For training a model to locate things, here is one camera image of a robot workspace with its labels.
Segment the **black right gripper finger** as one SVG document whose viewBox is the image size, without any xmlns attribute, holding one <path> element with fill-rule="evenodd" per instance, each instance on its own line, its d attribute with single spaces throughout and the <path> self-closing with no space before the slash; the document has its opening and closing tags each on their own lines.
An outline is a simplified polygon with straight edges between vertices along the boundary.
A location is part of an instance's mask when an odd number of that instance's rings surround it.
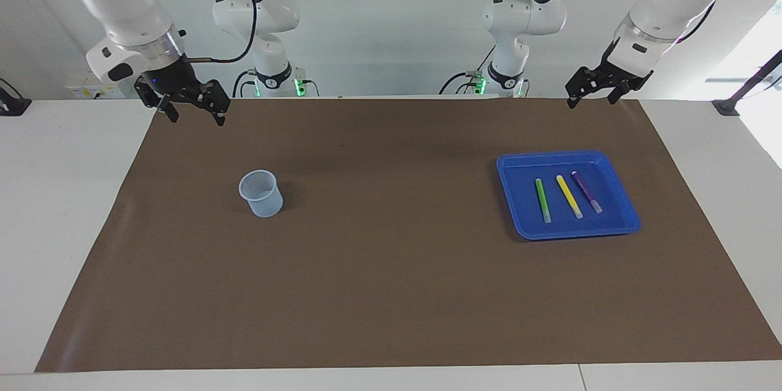
<svg viewBox="0 0 782 391">
<path fill-rule="evenodd" d="M 209 112 L 218 126 L 224 126 L 230 104 L 231 99 L 219 81 L 213 79 L 199 85 L 199 109 Z"/>
<path fill-rule="evenodd" d="M 171 123 L 176 123 L 176 121 L 178 121 L 179 113 L 170 102 L 170 96 L 168 96 L 168 94 L 160 96 L 153 90 L 151 85 L 145 82 L 145 80 L 136 80 L 134 83 L 134 90 L 141 102 L 148 107 L 148 109 L 154 109 L 157 112 L 161 112 L 167 116 Z"/>
</svg>

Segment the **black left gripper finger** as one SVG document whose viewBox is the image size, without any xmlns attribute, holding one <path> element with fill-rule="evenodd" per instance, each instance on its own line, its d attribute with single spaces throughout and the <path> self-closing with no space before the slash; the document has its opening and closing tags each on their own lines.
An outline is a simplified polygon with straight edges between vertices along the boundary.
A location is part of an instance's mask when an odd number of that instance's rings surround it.
<svg viewBox="0 0 782 391">
<path fill-rule="evenodd" d="M 602 90 L 601 72 L 597 68 L 580 67 L 565 84 L 565 90 L 569 108 L 575 109 L 581 99 Z"/>
<path fill-rule="evenodd" d="M 610 104 L 617 104 L 623 96 L 631 91 L 638 90 L 640 87 L 642 87 L 642 79 L 623 80 L 609 93 L 608 102 Z"/>
</svg>

